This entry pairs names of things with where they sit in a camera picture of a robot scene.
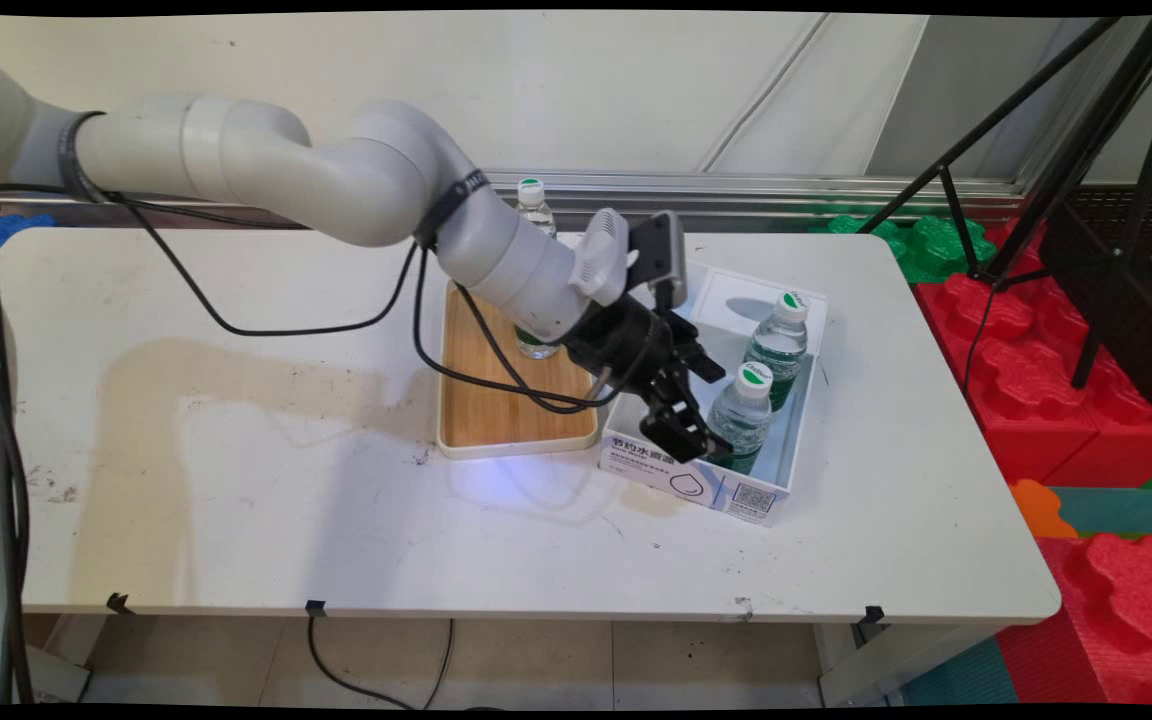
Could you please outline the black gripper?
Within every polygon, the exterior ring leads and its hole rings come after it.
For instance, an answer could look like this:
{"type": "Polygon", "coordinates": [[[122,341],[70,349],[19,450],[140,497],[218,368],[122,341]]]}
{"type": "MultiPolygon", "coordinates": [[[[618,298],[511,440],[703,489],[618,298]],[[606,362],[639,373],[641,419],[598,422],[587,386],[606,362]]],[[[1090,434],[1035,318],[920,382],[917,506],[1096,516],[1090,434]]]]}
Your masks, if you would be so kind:
{"type": "Polygon", "coordinates": [[[614,388],[643,397],[639,429],[677,462],[732,455],[732,444],[708,429],[690,388],[690,373],[713,384],[726,370],[700,344],[699,331],[675,311],[658,314],[632,296],[611,306],[594,302],[561,338],[576,365],[591,374],[611,369],[614,388]]]}

